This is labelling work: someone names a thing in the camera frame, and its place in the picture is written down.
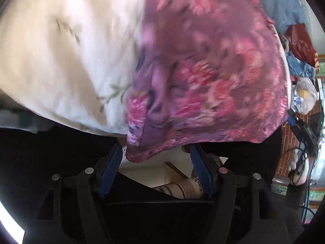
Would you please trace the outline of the striped paper cup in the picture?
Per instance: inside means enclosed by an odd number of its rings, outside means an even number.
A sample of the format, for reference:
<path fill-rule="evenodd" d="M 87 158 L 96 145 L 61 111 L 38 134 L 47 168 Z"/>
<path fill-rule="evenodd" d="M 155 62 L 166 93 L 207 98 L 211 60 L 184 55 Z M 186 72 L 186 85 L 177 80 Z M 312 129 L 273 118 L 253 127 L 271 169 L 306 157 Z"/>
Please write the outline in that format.
<path fill-rule="evenodd" d="M 154 189 L 178 199 L 200 199 L 204 193 L 197 177 L 176 183 L 164 184 L 154 187 Z"/>

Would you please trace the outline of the white leaf-print pillow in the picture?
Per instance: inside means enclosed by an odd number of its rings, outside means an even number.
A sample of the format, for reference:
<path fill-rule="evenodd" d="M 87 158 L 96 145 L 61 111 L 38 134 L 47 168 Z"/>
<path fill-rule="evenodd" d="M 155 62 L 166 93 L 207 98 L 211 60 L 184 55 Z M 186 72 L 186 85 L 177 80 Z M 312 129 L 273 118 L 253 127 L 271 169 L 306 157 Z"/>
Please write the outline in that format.
<path fill-rule="evenodd" d="M 1 0 L 1 93 L 35 114 L 125 135 L 144 0 Z"/>

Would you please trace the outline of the blue crumpled cloth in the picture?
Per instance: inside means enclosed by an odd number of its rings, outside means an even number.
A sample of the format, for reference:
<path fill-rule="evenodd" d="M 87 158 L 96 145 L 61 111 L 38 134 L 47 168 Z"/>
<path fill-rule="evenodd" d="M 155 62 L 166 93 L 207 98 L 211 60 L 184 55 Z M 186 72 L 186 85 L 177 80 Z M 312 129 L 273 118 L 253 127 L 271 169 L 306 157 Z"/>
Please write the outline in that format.
<path fill-rule="evenodd" d="M 307 77 L 313 79 L 316 76 L 315 68 L 306 61 L 296 58 L 291 51 L 286 54 L 286 60 L 291 75 L 299 77 Z"/>

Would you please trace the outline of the blue plaid pillow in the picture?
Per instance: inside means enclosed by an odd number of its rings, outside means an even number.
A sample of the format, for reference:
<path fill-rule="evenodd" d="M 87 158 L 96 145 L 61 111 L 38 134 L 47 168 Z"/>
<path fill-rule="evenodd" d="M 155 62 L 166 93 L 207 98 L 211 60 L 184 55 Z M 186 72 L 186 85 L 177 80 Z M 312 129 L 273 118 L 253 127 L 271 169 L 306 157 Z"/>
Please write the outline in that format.
<path fill-rule="evenodd" d="M 305 24 L 310 32 L 310 18 L 305 0 L 259 0 L 265 12 L 274 20 L 278 33 L 284 34 L 295 24 Z"/>

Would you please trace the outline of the pink floral garment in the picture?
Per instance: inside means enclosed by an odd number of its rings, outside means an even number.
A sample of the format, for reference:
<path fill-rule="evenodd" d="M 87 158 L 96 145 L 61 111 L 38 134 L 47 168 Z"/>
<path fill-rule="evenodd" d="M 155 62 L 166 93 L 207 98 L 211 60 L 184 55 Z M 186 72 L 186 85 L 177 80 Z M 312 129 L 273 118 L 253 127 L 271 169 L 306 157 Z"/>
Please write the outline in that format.
<path fill-rule="evenodd" d="M 145 0 L 129 161 L 192 143 L 261 143 L 290 99 L 285 53 L 259 0 Z"/>

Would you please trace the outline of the clear plastic bag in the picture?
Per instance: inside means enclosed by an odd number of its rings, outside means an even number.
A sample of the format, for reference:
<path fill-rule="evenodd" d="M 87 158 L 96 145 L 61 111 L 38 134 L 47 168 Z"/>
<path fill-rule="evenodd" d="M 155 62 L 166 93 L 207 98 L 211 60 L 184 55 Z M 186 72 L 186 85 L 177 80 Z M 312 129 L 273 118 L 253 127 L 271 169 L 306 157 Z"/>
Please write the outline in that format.
<path fill-rule="evenodd" d="M 319 100 L 319 94 L 312 81 L 307 77 L 300 77 L 292 86 L 291 109 L 302 115 L 307 115 Z"/>

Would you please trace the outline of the red plastic bag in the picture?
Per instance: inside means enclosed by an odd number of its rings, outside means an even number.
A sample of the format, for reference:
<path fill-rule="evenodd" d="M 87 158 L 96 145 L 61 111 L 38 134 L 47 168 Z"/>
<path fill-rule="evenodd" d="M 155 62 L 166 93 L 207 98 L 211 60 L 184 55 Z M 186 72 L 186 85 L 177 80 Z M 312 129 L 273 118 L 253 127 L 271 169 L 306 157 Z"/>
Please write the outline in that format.
<path fill-rule="evenodd" d="M 297 59 L 307 62 L 314 68 L 317 67 L 318 53 L 304 23 L 289 26 L 285 37 L 289 41 L 290 51 Z"/>

